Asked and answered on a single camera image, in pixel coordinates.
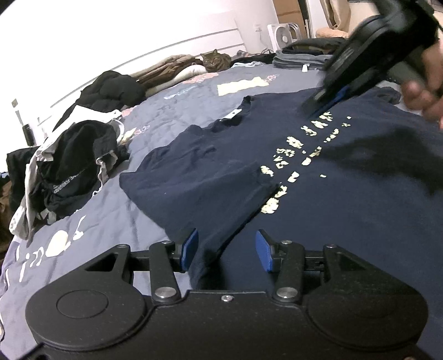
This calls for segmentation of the person's right hand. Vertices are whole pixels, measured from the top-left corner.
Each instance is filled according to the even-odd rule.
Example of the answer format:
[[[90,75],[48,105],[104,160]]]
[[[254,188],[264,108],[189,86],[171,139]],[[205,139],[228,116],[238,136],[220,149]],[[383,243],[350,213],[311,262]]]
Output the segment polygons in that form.
[[[442,41],[439,40],[422,54],[426,82],[422,86],[416,81],[403,83],[401,86],[405,106],[418,111],[428,121],[436,123],[442,130],[442,96],[437,91],[442,89]]]

